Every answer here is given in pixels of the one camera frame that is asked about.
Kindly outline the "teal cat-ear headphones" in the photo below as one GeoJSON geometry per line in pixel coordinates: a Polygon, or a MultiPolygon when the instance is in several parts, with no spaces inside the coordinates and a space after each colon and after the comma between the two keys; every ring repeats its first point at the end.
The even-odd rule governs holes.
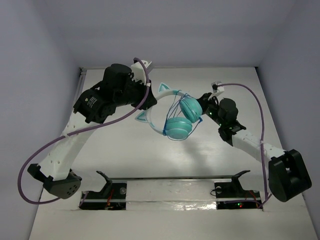
{"type": "Polygon", "coordinates": [[[168,96],[174,96],[174,100],[167,111],[162,128],[156,127],[153,123],[151,108],[139,113],[135,120],[148,124],[156,133],[172,141],[186,140],[203,121],[202,108],[197,99],[187,92],[172,89],[162,82],[155,98],[158,101],[168,96]]]}

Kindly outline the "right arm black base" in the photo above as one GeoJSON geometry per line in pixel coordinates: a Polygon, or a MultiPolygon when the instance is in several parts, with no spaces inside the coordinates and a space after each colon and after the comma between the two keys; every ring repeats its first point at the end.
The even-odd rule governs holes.
{"type": "Polygon", "coordinates": [[[239,178],[249,173],[243,170],[232,175],[230,181],[215,182],[210,195],[216,198],[218,210],[262,209],[262,200],[259,191],[243,189],[239,178]]]}

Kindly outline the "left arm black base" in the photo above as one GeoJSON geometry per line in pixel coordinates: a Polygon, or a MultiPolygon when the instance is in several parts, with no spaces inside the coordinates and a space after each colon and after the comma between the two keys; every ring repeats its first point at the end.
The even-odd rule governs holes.
{"type": "Polygon", "coordinates": [[[88,190],[81,193],[79,209],[81,210],[126,210],[126,182],[113,182],[102,171],[96,171],[101,175],[105,184],[100,191],[88,190]]]}

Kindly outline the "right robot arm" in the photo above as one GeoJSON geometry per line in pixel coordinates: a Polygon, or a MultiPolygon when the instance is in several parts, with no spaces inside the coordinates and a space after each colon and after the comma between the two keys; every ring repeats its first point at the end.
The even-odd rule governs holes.
{"type": "Polygon", "coordinates": [[[218,100],[210,93],[197,99],[203,114],[218,126],[221,139],[261,163],[263,190],[277,200],[287,202],[312,187],[312,181],[300,152],[284,150],[256,137],[237,120],[236,103],[229,98],[218,100]]]}

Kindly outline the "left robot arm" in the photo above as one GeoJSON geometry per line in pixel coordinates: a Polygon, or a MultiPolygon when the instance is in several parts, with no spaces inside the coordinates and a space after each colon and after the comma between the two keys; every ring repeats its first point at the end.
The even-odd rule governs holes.
{"type": "Polygon", "coordinates": [[[149,78],[151,64],[135,58],[131,66],[114,63],[107,67],[102,80],[76,100],[61,136],[37,150],[23,165],[56,200],[68,199],[79,190],[82,178],[71,166],[95,130],[157,104],[149,78]]]}

